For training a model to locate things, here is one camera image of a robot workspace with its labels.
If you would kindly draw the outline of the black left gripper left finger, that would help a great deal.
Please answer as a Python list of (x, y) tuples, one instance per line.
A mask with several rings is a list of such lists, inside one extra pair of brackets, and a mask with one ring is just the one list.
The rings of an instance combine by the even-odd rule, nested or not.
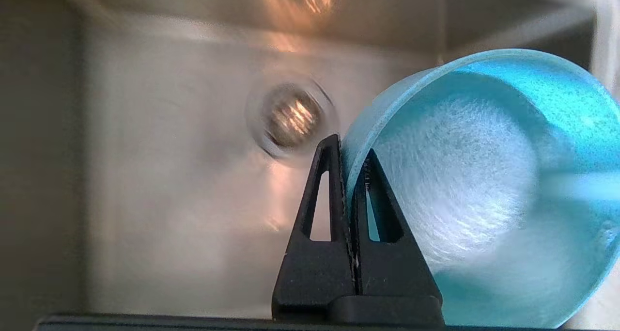
[[(355, 292), (350, 230), (341, 179), (341, 140), (320, 141), (272, 294), (275, 320), (326, 320), (330, 304)], [(311, 239), (320, 181), (328, 175), (330, 239)]]

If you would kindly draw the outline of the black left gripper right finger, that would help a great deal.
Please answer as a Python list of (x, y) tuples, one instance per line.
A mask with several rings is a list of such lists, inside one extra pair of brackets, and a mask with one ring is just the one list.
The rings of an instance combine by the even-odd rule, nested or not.
[(343, 324), (443, 324), (442, 295), (370, 150), (349, 213), (355, 291), (332, 301)]

